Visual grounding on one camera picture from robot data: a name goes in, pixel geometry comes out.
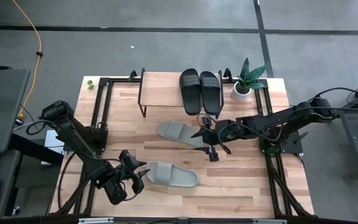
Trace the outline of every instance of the small plant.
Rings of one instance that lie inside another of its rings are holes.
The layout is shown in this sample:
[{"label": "small plant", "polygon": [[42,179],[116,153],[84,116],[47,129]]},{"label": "small plant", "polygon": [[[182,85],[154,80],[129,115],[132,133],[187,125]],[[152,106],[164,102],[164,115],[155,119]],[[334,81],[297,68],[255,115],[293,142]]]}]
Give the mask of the small plant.
[{"label": "small plant", "polygon": [[93,90],[93,89],[94,89],[94,84],[93,84],[92,80],[89,80],[86,84],[88,84],[88,89],[89,89],[89,90]]},{"label": "small plant", "polygon": [[265,72],[267,65],[257,67],[253,71],[249,72],[249,61],[248,58],[244,61],[242,65],[241,73],[239,77],[239,84],[237,85],[236,90],[240,94],[247,94],[250,89],[258,90],[264,88],[265,85],[258,82],[258,78]]}]

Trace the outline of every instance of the yellow cable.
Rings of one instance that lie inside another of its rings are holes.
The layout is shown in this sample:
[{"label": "yellow cable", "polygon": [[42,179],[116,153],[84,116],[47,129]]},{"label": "yellow cable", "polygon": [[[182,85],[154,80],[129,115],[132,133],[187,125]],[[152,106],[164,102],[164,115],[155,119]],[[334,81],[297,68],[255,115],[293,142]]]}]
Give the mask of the yellow cable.
[{"label": "yellow cable", "polygon": [[[40,34],[38,33],[37,29],[35,28],[34,24],[31,22],[30,18],[27,16],[27,14],[22,10],[22,8],[15,2],[15,0],[12,0],[12,2],[17,6],[17,8],[20,10],[20,12],[22,12],[23,16],[28,20],[28,22],[31,24],[32,28],[34,29],[35,33],[37,34],[38,37],[38,41],[39,41],[39,52],[42,52],[42,43],[41,43],[41,37]],[[27,103],[27,100],[29,99],[32,90],[34,89],[35,86],[35,81],[37,79],[37,72],[38,72],[38,66],[40,63],[40,59],[41,59],[41,55],[38,55],[38,59],[37,59],[37,63],[35,64],[35,70],[34,70],[34,79],[32,80],[32,86],[30,89],[29,94],[27,94],[24,102],[23,102],[23,106],[25,106],[25,104]],[[22,119],[24,116],[23,114],[23,107],[21,108],[21,110],[19,111],[19,114],[17,115],[17,118]]]}]

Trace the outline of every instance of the black slide sandal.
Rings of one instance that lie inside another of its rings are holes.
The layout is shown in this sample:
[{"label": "black slide sandal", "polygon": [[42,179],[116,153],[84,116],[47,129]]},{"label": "black slide sandal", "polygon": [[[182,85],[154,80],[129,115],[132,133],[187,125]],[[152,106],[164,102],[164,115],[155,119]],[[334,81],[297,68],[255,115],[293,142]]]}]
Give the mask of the black slide sandal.
[{"label": "black slide sandal", "polygon": [[179,78],[181,98],[186,114],[198,115],[201,112],[201,83],[194,68],[185,70]]},{"label": "black slide sandal", "polygon": [[200,80],[205,112],[209,115],[218,115],[221,102],[218,78],[211,72],[201,72]]}]

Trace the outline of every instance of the gray slide sandal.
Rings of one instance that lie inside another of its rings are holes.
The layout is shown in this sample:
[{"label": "gray slide sandal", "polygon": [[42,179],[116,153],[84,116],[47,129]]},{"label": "gray slide sandal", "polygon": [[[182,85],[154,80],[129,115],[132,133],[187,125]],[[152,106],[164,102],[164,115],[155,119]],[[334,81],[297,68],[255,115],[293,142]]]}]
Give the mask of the gray slide sandal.
[{"label": "gray slide sandal", "polygon": [[149,162],[147,168],[150,169],[147,177],[156,184],[174,187],[195,187],[198,184],[196,172],[170,163]]},{"label": "gray slide sandal", "polygon": [[186,143],[193,147],[207,147],[203,143],[202,137],[191,138],[197,132],[196,128],[186,126],[177,121],[166,121],[158,127],[158,134],[166,139]]}]

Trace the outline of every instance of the gray floor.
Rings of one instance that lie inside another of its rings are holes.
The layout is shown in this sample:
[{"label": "gray floor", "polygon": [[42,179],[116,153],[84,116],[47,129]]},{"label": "gray floor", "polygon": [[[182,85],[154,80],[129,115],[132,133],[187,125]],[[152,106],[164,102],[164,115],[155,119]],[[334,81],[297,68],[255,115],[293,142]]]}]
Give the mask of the gray floor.
[{"label": "gray floor", "polygon": [[[258,28],[252,0],[17,2],[39,25]],[[266,29],[358,30],[356,0],[260,0],[260,7]],[[13,3],[0,0],[0,24],[27,21]],[[45,55],[27,104],[34,116],[58,99],[75,107],[85,75],[128,75],[142,67],[154,71],[229,67],[237,74],[245,57],[252,67],[264,62],[259,34],[42,31],[40,35]],[[274,75],[285,79],[291,104],[334,86],[358,88],[358,35],[268,35],[267,43]],[[34,71],[37,49],[34,32],[0,30],[0,65]],[[325,97],[333,106],[341,106],[346,96],[339,91]],[[341,123],[311,124],[302,131],[310,132],[303,147],[316,214],[358,221],[358,181],[341,179],[356,171],[358,164]],[[30,190],[23,202],[25,215],[45,212],[49,195],[37,194],[41,191],[45,189]]]}]

